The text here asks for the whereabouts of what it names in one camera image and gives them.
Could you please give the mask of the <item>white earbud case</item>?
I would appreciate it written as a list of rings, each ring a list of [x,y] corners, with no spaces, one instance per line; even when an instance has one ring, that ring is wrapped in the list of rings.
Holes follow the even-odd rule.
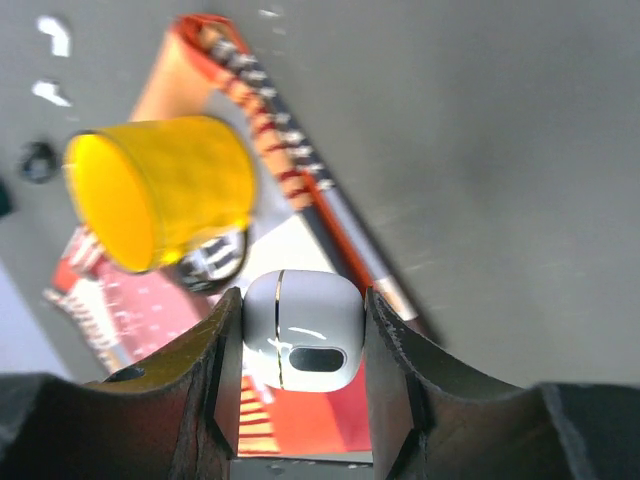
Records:
[[[363,298],[329,272],[279,270],[257,278],[242,305],[246,363],[263,384],[292,392],[346,387],[361,363]]]

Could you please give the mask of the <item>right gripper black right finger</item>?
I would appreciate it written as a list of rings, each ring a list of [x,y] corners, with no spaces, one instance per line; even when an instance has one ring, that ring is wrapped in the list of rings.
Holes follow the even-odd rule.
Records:
[[[378,479],[635,479],[639,390],[543,382],[520,388],[365,301],[365,384]]]

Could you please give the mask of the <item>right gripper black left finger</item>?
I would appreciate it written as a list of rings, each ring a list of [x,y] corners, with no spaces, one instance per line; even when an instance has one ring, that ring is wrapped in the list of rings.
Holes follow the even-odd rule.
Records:
[[[227,479],[237,455],[242,297],[103,382],[1,377],[4,479]]]

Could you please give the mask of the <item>black earbud charging case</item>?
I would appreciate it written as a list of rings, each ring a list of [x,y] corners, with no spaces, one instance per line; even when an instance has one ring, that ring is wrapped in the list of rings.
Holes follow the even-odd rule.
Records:
[[[57,171],[56,154],[48,142],[37,141],[26,145],[19,161],[20,176],[30,183],[50,181]]]

